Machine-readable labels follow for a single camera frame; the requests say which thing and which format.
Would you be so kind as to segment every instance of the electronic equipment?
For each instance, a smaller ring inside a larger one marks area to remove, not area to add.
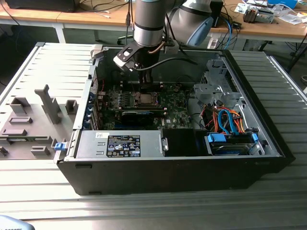
[[[109,74],[118,71],[108,64],[118,51],[104,47],[94,61],[108,66],[104,91],[90,95],[89,104],[87,84],[71,139],[56,148],[54,160],[76,193],[243,189],[294,160],[240,70],[246,66],[228,51],[186,50],[202,64],[158,66],[153,83],[159,87],[143,92],[138,75]],[[97,114],[88,113],[92,102]]]
[[[244,15],[243,21],[246,23],[272,23],[274,19],[274,14],[268,9],[257,9],[248,6]]]
[[[211,17],[213,18],[212,27],[216,27],[219,21],[219,17],[223,8],[223,1],[222,0],[211,0],[210,3],[211,8]]]
[[[268,4],[270,5],[277,5],[277,4],[283,4],[291,9],[294,9],[294,7],[297,4],[297,0],[268,0]]]
[[[80,0],[5,0],[12,9],[74,12]]]

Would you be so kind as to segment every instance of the black cable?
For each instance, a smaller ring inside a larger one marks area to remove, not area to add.
[[[168,25],[169,25],[169,30],[170,30],[170,32],[171,32],[171,34],[172,34],[172,36],[173,36],[173,39],[174,39],[175,41],[177,41],[176,38],[175,38],[174,31],[173,31],[173,28],[172,28],[172,26],[171,26],[171,22],[170,22],[170,20],[169,20],[169,17],[168,17],[167,14],[166,14],[165,16],[166,16],[167,23],[168,23]]]
[[[130,5],[130,7],[131,7],[131,12],[130,12],[130,14],[131,14],[131,20],[132,20],[132,29],[133,29],[133,27],[134,27],[134,19],[133,19],[133,8],[132,8],[132,0],[130,0],[131,1],[131,5]]]
[[[228,13],[228,10],[226,9],[226,7],[223,5],[223,7],[224,7],[224,9],[225,9],[225,11],[226,11],[226,15],[227,15],[227,17],[228,17],[228,21],[230,22],[230,19],[232,20],[232,18],[230,17],[230,15],[229,15],[229,13]]]
[[[171,22],[170,22],[170,20],[169,20],[169,17],[168,17],[167,14],[166,14],[165,16],[166,16],[166,20],[167,20],[167,23],[168,23],[168,25],[169,25],[169,30],[170,30],[170,32],[171,32],[171,34],[172,34],[172,37],[173,37],[173,39],[174,39],[175,41],[177,41],[176,38],[175,38],[175,34],[174,34],[173,28],[172,28],[172,26],[171,26]],[[187,58],[189,58],[189,56],[187,55],[187,53],[182,49],[181,45],[180,45],[179,43],[178,43],[178,45],[179,45],[179,50],[183,53],[183,55],[186,56]]]
[[[302,44],[304,43],[304,41],[305,41],[306,37],[307,37],[307,33],[305,34],[305,37],[303,38],[303,40],[302,40],[301,44],[298,46],[298,48],[297,48],[296,52],[294,53],[293,58],[296,56],[297,51],[300,49],[300,47],[301,47],[301,46],[302,46]]]
[[[191,59],[188,59],[188,58],[183,58],[183,57],[171,57],[171,58],[168,58],[168,59],[164,59],[164,60],[162,60],[162,61],[160,61],[160,62],[157,62],[157,63],[155,63],[155,64],[152,65],[152,66],[149,66],[149,67],[146,67],[146,68],[142,68],[142,69],[136,69],[136,71],[150,70],[150,69],[152,69],[152,68],[154,68],[154,67],[160,66],[160,65],[162,65],[162,64],[164,64],[164,63],[166,63],[166,62],[168,62],[168,61],[172,61],[172,60],[186,61],[186,62],[191,63],[191,64],[193,64],[193,65],[198,65],[197,62],[192,61]]]
[[[98,6],[102,6],[102,5],[108,5],[108,4],[111,4],[112,2],[114,2],[115,0],[112,0],[111,2],[107,2],[107,3],[100,3],[100,4],[97,4],[97,5],[95,5],[95,6],[93,6],[93,4],[92,4],[92,8],[93,8],[93,10],[95,10],[95,8],[96,7],[98,7]]]
[[[190,99],[190,95],[192,93],[192,90],[194,89],[194,87],[191,88],[189,94],[188,94],[188,98],[187,98],[187,104],[186,104],[186,108],[187,108],[187,113],[189,114],[189,99]]]
[[[192,82],[194,82],[196,84],[196,81],[192,79],[192,77],[188,74],[182,74],[180,75],[179,77],[177,77],[176,79],[176,82],[178,82],[178,80],[181,78],[181,77],[188,77]]]
[[[286,43],[286,45],[287,45],[291,50],[293,50],[294,52],[296,52],[296,50],[295,50],[295,49],[292,49],[292,47],[289,46],[289,44],[288,44],[287,42],[285,42],[285,43]]]
[[[4,8],[3,3],[2,3],[2,0],[0,0],[0,2],[1,2],[1,6],[2,6],[2,8],[4,9],[4,11],[5,11],[5,12],[16,22],[17,25],[20,25],[20,24],[10,15],[10,13]]]
[[[7,86],[6,84],[3,84],[1,81],[0,81],[0,84],[1,84],[1,85],[4,85],[5,87]]]
[[[128,0],[128,12],[127,12],[127,17],[126,17],[126,27],[127,27],[127,30],[126,30],[126,45],[128,45],[128,41],[127,41],[128,30],[129,30],[129,26],[131,24],[130,4],[131,4],[131,1]]]
[[[128,4],[128,2],[126,2],[126,3],[124,3],[124,4],[117,5],[117,6],[110,7],[110,8],[107,8],[107,9],[98,10],[98,11],[89,11],[89,10],[83,8],[81,5],[79,5],[79,7],[80,7],[82,10],[87,11],[87,12],[101,12],[101,11],[108,11],[108,10],[111,10],[111,9],[113,9],[113,8],[120,7],[120,6],[124,6],[124,5],[127,5],[127,4]]]
[[[223,49],[223,41],[225,40],[225,38],[226,38],[226,36],[227,36],[227,34],[230,32],[230,29],[228,28],[228,31],[227,31],[227,33],[224,35],[224,37],[223,37],[223,39],[222,39],[222,41],[220,42],[220,44],[215,48],[215,49],[218,49],[219,47],[220,47],[220,45],[222,45],[222,47],[221,47],[221,49]]]

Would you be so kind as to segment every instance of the blue connector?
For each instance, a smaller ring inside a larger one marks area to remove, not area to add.
[[[67,151],[67,149],[68,149],[68,142],[58,142],[54,147],[55,151]]]
[[[208,136],[208,141],[211,142],[226,142],[226,137],[221,133],[211,133]]]

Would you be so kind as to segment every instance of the white label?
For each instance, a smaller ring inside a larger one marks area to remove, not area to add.
[[[108,138],[110,133],[96,133],[96,138]]]

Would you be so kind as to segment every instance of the sticker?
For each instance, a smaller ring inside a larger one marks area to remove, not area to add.
[[[115,145],[108,145],[108,146],[107,146],[107,149],[108,149],[108,150],[114,150],[114,148],[115,148],[114,146],[115,146]]]
[[[110,133],[96,133],[96,138],[107,138]]]
[[[108,136],[107,157],[140,157],[141,139],[139,135]]]

